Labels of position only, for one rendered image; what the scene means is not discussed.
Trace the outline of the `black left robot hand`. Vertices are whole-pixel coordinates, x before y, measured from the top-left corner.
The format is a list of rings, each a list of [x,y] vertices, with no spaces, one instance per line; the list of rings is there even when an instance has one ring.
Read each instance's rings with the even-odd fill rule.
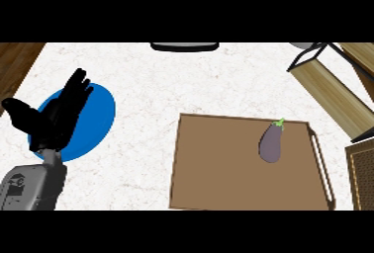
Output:
[[[11,120],[11,126],[31,136],[29,150],[60,151],[70,140],[78,115],[93,88],[85,71],[76,68],[69,76],[59,96],[41,111],[14,98],[5,98],[1,106]]]

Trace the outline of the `brown wooden tray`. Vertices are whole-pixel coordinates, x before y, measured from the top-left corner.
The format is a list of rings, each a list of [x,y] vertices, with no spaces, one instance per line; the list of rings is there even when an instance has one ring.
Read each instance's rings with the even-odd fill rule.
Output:
[[[258,142],[270,121],[180,115],[169,207],[180,210],[331,211],[316,134],[286,121],[280,159],[266,162]]]

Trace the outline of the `wooden tiered shelf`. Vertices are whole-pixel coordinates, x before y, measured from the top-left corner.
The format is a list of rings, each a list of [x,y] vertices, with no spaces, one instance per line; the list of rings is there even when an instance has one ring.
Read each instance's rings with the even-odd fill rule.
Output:
[[[288,72],[308,91],[354,143],[374,136],[374,111],[316,59],[326,47],[374,84],[374,42],[317,42],[297,55]]]

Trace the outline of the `blue round plate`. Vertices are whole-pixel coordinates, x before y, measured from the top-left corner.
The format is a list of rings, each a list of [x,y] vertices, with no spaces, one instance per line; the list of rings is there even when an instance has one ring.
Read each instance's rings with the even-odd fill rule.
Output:
[[[62,162],[81,157],[109,133],[115,119],[115,101],[107,89],[90,83],[93,91],[78,115],[67,146],[62,149]]]

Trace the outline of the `brown wooden cabinet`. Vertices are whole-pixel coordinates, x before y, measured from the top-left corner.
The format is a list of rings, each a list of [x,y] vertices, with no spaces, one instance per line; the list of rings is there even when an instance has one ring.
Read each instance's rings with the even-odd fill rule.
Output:
[[[0,116],[1,101],[16,94],[44,46],[42,42],[0,42]]]

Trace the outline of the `black and grey appliance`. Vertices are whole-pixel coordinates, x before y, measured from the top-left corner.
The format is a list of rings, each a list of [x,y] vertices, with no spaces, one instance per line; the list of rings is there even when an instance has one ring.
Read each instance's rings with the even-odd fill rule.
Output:
[[[199,52],[218,48],[217,42],[152,42],[150,48],[159,51]]]

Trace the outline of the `purple eggplant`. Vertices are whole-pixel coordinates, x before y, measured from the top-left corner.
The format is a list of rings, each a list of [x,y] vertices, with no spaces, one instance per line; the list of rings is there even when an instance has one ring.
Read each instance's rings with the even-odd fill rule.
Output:
[[[270,122],[258,141],[258,155],[267,163],[274,163],[280,159],[283,120]]]

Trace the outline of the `brown woven mat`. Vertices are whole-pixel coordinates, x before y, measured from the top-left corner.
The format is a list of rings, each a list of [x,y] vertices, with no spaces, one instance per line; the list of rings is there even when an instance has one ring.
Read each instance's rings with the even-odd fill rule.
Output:
[[[344,148],[353,209],[374,211],[374,139]]]

